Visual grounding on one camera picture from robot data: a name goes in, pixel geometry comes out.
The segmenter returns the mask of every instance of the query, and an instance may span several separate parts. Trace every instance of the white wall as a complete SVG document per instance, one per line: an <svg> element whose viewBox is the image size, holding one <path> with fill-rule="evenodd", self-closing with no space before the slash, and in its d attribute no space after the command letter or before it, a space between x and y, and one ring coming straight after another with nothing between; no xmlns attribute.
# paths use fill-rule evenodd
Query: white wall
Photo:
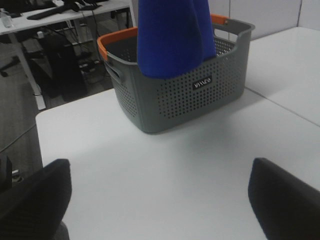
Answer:
<svg viewBox="0 0 320 240"><path fill-rule="evenodd" d="M302 0L299 27L320 30L320 0Z"/></svg>
<svg viewBox="0 0 320 240"><path fill-rule="evenodd" d="M301 0L231 0L230 17L254 24L256 39L296 27L300 4Z"/></svg>

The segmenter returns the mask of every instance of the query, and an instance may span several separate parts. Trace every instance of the blue fabric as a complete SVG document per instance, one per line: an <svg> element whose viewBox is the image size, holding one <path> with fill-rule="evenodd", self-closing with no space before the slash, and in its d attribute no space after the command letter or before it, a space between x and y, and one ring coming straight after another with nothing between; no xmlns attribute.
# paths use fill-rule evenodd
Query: blue fabric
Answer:
<svg viewBox="0 0 320 240"><path fill-rule="evenodd" d="M203 59L193 0L139 0L137 61L151 78L173 78Z"/></svg>
<svg viewBox="0 0 320 240"><path fill-rule="evenodd" d="M206 60L217 55L209 3L208 0L193 0L193 4L202 36L203 58Z"/></svg>

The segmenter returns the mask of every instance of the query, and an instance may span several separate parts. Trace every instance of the gray plastic basket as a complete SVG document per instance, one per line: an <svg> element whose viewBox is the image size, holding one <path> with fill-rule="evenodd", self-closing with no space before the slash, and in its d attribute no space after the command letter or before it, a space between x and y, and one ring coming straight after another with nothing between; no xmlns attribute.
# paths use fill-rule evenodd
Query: gray plastic basket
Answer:
<svg viewBox="0 0 320 240"><path fill-rule="evenodd" d="M217 57L170 79L149 78L139 70L137 28L111 33L111 40L108 40L109 34L98 39L118 102L126 116L143 132L169 129L242 95L251 32L255 27L226 17L222 22L221 16L212 15L212 19L214 17L221 24L213 23L213 27L237 35L236 42L216 36Z"/></svg>

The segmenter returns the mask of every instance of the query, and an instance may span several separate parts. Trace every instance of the white desk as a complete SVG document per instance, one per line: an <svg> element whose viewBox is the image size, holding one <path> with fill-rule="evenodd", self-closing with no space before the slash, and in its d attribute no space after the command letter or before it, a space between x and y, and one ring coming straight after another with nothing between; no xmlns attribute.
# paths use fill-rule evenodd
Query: white desk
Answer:
<svg viewBox="0 0 320 240"><path fill-rule="evenodd" d="M161 134L108 90L36 117L43 165L71 163L71 240L265 240L247 187L265 157L320 189L320 128L245 90Z"/></svg>
<svg viewBox="0 0 320 240"><path fill-rule="evenodd" d="M252 41L246 86L320 126L320 31L295 27Z"/></svg>
<svg viewBox="0 0 320 240"><path fill-rule="evenodd" d="M102 5L102 6L93 11L95 15L99 15L102 13L108 13L108 12L119 10L119 9L129 8L129 6L130 6L129 3L125 0L109 0L107 2L100 2L99 5ZM46 105L45 105L45 102L44 102L44 99L43 99L43 96L41 93L41 89L36 84L36 81L33 77L33 74L28 66L27 60L26 60L25 56L23 55L20 44L18 43L17 38L14 33L22 31L22 30L34 29L37 27L55 24L55 23L59 23L59 22L65 22L68 20L81 19L84 16L85 17L92 16L91 11L83 11L83 14L84 14L83 15L81 11L75 12L72 10L68 10L68 11L65 11L61 14L55 14L55 15L48 16L48 17L45 17L45 18L42 18L39 20L28 20L27 19L28 16L31 16L31 15L34 15L34 14L37 14L40 12L44 12L47 10L48 9L25 12L25 13L23 13L23 16L13 19L13 27L11 27L11 28L5 28L3 26L3 24L0 24L0 35L8 34L8 36L10 37L10 40L13 43L14 50L15 50L17 56L19 57L19 60L22 64L22 67L25 71L25 74L27 75L28 81L32 86L34 95L36 96L35 99L36 99L36 103L37 103L39 110L46 108ZM95 29L95 26L94 26L95 24L92 21L90 21L90 22L88 24L89 27L91 27L91 29L92 28Z"/></svg>

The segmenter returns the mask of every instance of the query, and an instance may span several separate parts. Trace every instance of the water bottle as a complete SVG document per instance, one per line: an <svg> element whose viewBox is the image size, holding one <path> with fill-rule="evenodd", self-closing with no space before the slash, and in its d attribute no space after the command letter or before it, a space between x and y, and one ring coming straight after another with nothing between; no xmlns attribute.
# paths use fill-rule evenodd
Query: water bottle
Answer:
<svg viewBox="0 0 320 240"><path fill-rule="evenodd" d="M12 27L11 16L7 11L5 11L4 8L0 9L0 18L1 18L1 21L2 21L2 23L4 25L4 27L6 27L6 28L11 28Z"/></svg>

